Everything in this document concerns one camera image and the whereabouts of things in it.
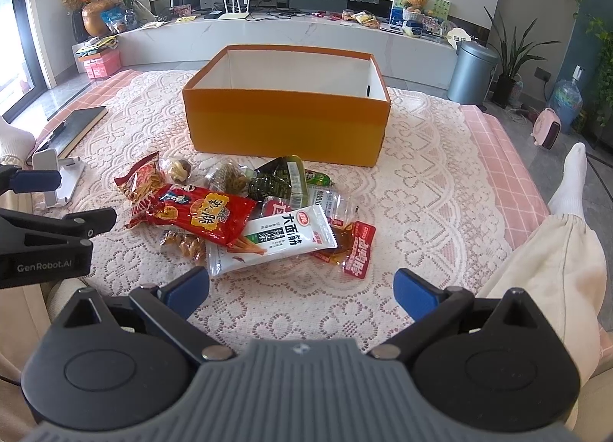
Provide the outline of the gold brown snack packet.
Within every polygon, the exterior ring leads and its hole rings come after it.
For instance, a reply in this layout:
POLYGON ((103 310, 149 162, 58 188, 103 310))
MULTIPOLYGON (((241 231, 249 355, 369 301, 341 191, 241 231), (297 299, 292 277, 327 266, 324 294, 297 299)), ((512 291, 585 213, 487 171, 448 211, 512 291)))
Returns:
POLYGON ((206 261, 205 241, 191 233, 164 230, 159 246, 162 253, 180 254, 197 265, 206 261))

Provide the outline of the red clear meat snack packet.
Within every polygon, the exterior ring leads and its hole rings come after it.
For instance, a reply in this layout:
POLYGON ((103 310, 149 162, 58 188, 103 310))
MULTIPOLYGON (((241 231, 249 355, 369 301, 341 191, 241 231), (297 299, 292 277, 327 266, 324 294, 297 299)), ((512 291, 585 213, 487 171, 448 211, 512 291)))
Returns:
POLYGON ((329 265, 339 266, 347 276, 365 279, 376 228, 361 221, 345 223, 338 219, 332 219, 330 226, 337 247, 316 251, 313 256, 329 265))

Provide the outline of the red long snack packet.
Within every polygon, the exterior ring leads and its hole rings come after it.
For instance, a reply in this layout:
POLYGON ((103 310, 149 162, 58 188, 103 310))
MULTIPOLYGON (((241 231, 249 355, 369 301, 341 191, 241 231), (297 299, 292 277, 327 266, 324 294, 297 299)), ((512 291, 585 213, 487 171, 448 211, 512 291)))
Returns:
POLYGON ((241 235, 256 206, 257 202, 246 197, 191 184, 167 184, 155 194, 143 219, 229 246, 241 235))

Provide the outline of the white green noodle snack packet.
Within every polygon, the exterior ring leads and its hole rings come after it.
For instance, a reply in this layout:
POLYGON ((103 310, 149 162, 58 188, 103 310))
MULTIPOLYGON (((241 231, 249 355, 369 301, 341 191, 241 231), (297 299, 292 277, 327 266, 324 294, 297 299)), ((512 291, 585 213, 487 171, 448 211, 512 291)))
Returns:
POLYGON ((229 246, 206 243, 210 277, 262 263, 334 249, 337 241, 320 205, 248 221, 229 246))

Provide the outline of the dark green peanut bag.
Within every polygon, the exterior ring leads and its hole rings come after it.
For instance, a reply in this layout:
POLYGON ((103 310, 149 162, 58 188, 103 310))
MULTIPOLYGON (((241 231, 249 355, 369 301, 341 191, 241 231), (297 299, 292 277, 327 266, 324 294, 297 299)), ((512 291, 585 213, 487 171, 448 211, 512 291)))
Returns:
POLYGON ((285 200, 292 209, 308 205, 305 167, 297 155, 280 156, 254 169, 247 196, 263 203, 268 197, 285 200))

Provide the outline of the small green yellow candy packet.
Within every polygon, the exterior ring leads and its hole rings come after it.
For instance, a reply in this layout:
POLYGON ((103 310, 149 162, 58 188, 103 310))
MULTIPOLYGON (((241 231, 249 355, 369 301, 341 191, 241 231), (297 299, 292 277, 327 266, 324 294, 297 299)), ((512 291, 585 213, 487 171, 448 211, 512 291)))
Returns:
POLYGON ((327 174, 310 169, 305 169, 305 180, 310 186, 316 187, 330 187, 334 184, 327 174))

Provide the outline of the red striped crisps bag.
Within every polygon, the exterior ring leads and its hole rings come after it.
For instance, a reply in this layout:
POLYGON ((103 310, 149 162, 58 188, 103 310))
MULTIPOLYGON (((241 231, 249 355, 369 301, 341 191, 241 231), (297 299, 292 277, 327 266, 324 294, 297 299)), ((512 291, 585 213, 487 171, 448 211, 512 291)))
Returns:
POLYGON ((166 184, 160 168, 159 152, 140 159, 123 176, 115 177, 114 184, 131 204, 130 219, 126 227, 131 229, 146 219, 146 214, 157 192, 166 184))

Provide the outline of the clear hawthorn ball packet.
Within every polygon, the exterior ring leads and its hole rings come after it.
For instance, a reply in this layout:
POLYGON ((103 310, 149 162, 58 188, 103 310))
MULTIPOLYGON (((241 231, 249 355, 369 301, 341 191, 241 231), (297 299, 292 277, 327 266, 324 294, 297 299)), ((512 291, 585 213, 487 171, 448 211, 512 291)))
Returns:
POLYGON ((210 191, 246 197, 252 171, 231 159, 222 159, 211 166, 205 175, 205 187, 210 191))

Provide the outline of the black notebook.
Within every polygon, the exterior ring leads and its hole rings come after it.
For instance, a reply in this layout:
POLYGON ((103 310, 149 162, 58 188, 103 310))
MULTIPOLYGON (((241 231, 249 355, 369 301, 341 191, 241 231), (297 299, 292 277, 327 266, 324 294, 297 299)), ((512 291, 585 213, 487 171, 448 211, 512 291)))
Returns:
POLYGON ((105 105, 102 107, 74 110, 67 118, 51 131, 43 143, 31 155, 52 149, 57 159, 66 159, 77 144, 107 115, 105 105))

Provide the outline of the cream trouser leg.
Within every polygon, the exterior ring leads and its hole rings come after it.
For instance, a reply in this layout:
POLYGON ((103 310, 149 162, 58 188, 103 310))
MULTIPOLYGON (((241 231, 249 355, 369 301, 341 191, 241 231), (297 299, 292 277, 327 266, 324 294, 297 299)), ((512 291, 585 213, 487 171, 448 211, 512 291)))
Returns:
POLYGON ((582 401, 605 398, 606 383, 592 376, 600 365, 600 323, 607 263, 595 231, 580 217, 553 215, 489 278, 481 298, 525 289, 549 321, 579 369, 582 401))

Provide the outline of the pink storage box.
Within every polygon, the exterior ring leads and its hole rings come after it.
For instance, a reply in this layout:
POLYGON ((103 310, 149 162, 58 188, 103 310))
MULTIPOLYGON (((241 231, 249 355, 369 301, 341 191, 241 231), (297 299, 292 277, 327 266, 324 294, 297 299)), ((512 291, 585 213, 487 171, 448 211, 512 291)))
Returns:
POLYGON ((107 79, 121 70, 121 52, 118 49, 105 49, 84 57, 83 66, 89 80, 107 79))

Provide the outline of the white sock foot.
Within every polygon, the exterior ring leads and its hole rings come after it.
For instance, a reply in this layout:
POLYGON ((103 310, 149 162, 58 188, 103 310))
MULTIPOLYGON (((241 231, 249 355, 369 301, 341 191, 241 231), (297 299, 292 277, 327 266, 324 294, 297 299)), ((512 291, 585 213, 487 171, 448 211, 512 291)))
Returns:
POLYGON ((587 172, 586 147, 575 143, 565 156, 562 180, 547 208, 552 215, 572 215, 585 219, 583 193, 587 172))

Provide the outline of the orange vase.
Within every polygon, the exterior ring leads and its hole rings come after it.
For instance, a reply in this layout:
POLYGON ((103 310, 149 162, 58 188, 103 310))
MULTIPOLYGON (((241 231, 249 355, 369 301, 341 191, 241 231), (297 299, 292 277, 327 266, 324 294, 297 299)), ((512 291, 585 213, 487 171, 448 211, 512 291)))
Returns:
POLYGON ((82 20, 87 33, 92 37, 101 37, 109 34, 109 29, 102 20, 102 13, 111 9, 111 0, 98 0, 86 4, 82 8, 82 20))

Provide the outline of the pink small heater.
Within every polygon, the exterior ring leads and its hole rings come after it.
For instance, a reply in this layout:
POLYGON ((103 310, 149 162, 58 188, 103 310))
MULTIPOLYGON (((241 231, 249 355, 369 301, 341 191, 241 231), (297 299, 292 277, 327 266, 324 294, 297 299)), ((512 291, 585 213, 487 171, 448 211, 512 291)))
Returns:
POLYGON ((536 117, 531 137, 536 146, 551 149, 555 144, 561 130, 558 115, 551 108, 545 108, 536 117))

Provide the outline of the grey metal trash bin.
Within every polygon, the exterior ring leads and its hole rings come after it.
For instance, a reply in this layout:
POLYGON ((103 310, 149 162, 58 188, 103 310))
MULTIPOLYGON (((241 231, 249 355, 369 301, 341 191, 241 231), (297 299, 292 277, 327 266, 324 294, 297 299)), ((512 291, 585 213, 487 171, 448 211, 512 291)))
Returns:
POLYGON ((474 41, 460 41, 457 62, 447 91, 448 99, 460 105, 482 105, 486 99, 499 56, 474 41))

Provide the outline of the orange cardboard box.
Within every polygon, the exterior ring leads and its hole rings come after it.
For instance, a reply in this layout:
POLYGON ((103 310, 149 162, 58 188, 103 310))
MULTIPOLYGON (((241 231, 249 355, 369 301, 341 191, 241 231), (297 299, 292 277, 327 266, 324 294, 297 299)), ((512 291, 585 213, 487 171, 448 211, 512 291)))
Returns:
POLYGON ((373 167, 391 99, 375 58, 346 49, 236 44, 184 86, 200 152, 373 167))

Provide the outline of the blue water bottle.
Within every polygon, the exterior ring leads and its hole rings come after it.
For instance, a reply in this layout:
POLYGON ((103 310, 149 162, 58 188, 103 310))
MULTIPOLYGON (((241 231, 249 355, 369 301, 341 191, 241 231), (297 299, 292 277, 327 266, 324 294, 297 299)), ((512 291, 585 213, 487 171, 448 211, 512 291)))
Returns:
POLYGON ((582 73, 582 67, 577 65, 569 80, 560 80, 556 83, 549 100, 550 108, 560 120, 563 134, 570 132, 572 123, 582 110, 583 99, 578 87, 582 73))

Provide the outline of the white tv cabinet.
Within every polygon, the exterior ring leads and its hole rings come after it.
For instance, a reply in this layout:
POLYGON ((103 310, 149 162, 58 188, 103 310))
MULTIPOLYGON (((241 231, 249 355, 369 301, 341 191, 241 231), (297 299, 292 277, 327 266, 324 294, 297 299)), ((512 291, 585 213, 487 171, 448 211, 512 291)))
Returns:
POLYGON ((198 20, 118 36, 124 66, 208 61, 231 44, 319 46, 371 54, 384 77, 446 90, 457 62, 449 44, 313 16, 198 20))

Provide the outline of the tall leafy floor plant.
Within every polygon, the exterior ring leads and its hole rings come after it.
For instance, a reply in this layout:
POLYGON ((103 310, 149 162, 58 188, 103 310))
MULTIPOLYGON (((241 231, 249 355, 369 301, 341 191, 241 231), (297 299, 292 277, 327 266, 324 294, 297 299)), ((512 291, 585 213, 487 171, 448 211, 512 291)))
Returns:
POLYGON ((492 101, 499 107, 506 108, 520 68, 530 61, 544 60, 543 56, 533 53, 534 49, 539 46, 558 44, 559 40, 530 41, 528 37, 537 24, 537 18, 531 21, 521 35, 518 35, 517 28, 508 34, 503 16, 495 17, 487 8, 484 10, 492 23, 493 31, 498 36, 498 44, 490 46, 501 62, 501 73, 495 91, 492 93, 492 101))

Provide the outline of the white router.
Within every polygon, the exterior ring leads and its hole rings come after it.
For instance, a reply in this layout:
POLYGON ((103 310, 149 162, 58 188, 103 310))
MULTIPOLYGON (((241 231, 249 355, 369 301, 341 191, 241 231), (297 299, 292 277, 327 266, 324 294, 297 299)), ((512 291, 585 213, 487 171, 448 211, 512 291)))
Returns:
POLYGON ((251 0, 222 0, 220 20, 246 20, 251 15, 251 0))

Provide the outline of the teddy bear gift set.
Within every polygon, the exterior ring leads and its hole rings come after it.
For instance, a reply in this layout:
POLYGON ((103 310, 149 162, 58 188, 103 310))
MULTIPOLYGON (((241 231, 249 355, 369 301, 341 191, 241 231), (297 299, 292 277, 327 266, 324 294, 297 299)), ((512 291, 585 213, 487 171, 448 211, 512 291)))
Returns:
POLYGON ((448 0, 393 0, 388 24, 409 37, 442 37, 450 9, 448 0))

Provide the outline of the snack pile on cabinet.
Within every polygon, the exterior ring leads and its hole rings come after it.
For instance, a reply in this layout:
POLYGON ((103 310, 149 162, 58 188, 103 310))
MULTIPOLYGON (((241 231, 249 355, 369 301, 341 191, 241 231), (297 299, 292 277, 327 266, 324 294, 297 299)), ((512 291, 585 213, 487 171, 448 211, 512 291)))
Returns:
POLYGON ((351 10, 343 10, 341 13, 341 20, 348 25, 359 25, 372 30, 380 29, 379 19, 368 11, 354 12, 351 10))

